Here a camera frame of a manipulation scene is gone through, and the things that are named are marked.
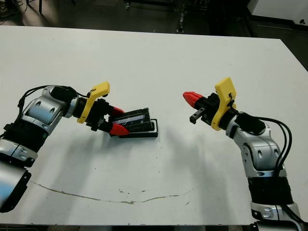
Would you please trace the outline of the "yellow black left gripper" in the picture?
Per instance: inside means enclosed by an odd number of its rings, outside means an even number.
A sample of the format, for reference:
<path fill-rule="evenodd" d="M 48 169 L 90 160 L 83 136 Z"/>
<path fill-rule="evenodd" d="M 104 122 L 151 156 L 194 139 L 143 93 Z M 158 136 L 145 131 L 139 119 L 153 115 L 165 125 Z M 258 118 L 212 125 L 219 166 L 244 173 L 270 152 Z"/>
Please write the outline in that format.
<path fill-rule="evenodd" d="M 110 92 L 110 84 L 106 81 L 94 86 L 86 98 L 80 98 L 77 103 L 77 122 L 86 123 L 93 131 L 101 130 L 109 132 L 110 135 L 127 135 L 128 130 L 120 125 L 106 121 L 105 115 L 119 116 L 124 111 L 111 106 L 103 96 Z"/>

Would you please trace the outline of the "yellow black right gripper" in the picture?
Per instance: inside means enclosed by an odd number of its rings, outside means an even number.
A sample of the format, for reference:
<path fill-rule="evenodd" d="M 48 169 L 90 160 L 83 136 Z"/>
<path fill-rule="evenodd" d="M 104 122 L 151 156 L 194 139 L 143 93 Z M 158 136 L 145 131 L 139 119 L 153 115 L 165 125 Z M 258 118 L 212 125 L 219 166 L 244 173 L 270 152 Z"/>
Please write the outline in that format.
<path fill-rule="evenodd" d="M 190 116 L 190 122 L 193 124 L 201 119 L 214 130 L 226 130 L 230 121 L 235 117 L 231 106 L 236 98 L 236 90 L 229 77 L 217 83 L 215 92 L 208 97 L 193 91 L 186 91 L 182 95 L 185 101 L 196 110 Z"/>

